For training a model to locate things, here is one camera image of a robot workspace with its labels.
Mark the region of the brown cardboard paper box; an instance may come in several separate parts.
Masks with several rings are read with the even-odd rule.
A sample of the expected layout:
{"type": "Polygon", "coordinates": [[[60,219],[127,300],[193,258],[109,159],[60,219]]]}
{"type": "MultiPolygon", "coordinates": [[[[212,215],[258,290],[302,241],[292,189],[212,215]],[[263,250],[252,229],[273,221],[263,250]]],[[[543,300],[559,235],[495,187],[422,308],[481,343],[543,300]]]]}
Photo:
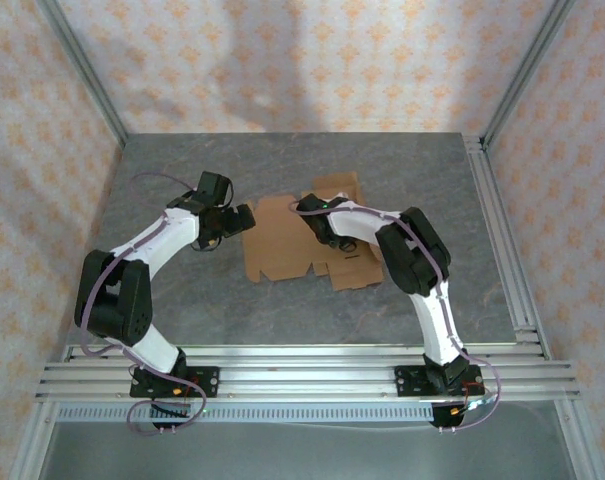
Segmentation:
{"type": "Polygon", "coordinates": [[[242,234],[247,277],[258,283],[301,278],[312,270],[330,277],[335,291],[360,289],[384,280],[378,248],[358,241],[350,251],[318,242],[301,216],[290,210],[291,194],[261,198],[252,206],[256,225],[242,234]]]}

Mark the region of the grey steel panel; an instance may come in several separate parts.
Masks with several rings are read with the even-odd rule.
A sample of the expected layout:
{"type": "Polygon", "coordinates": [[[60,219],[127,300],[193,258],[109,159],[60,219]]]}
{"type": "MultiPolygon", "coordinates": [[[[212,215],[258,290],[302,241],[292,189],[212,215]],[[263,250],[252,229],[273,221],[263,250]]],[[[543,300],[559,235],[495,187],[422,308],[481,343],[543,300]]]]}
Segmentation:
{"type": "Polygon", "coordinates": [[[577,480],[554,420],[503,409],[461,433],[199,424],[144,438],[60,424],[40,480],[577,480]]]}

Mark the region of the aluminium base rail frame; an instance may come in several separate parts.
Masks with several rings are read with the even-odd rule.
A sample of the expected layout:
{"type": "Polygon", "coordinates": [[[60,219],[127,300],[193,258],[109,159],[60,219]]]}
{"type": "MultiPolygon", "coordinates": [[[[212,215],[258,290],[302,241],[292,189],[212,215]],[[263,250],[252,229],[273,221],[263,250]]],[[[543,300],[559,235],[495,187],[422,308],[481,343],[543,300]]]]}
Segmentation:
{"type": "MultiPolygon", "coordinates": [[[[487,361],[485,385],[505,401],[577,398],[577,370],[550,360],[537,343],[471,344],[487,361]]],[[[394,401],[393,369],[422,363],[405,345],[188,346],[188,363],[220,370],[219,402],[394,401]]],[[[90,358],[72,346],[62,362],[45,366],[36,396],[50,401],[126,401],[131,377],[120,353],[90,358]]]]}

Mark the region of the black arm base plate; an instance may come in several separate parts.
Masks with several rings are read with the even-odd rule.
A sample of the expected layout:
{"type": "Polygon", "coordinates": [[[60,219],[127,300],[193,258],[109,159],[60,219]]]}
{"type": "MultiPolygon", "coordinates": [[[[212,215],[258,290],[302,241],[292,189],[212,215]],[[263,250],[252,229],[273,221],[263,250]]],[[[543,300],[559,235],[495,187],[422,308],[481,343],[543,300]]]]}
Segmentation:
{"type": "MultiPolygon", "coordinates": [[[[173,373],[177,378],[198,385],[207,397],[216,398],[219,386],[220,369],[218,367],[187,366],[182,372],[173,373]]],[[[136,367],[129,395],[132,398],[148,399],[186,399],[200,398],[201,394],[190,385],[169,381],[148,371],[136,367]]]]}
{"type": "Polygon", "coordinates": [[[448,385],[432,369],[424,365],[401,365],[394,369],[395,386],[399,397],[462,397],[481,396],[486,387],[477,365],[470,365],[448,385]]]}

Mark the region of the aluminium side rail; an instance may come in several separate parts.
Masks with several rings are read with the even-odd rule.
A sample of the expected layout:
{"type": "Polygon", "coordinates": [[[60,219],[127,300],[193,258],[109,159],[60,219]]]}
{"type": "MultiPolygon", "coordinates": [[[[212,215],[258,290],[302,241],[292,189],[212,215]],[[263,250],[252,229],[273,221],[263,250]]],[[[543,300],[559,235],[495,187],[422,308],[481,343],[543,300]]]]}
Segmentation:
{"type": "Polygon", "coordinates": [[[528,343],[533,343],[533,338],[536,338],[541,355],[546,360],[550,360],[553,355],[549,350],[538,309],[518,255],[488,153],[484,150],[479,137],[464,136],[463,142],[514,330],[517,335],[523,334],[528,343]]]}

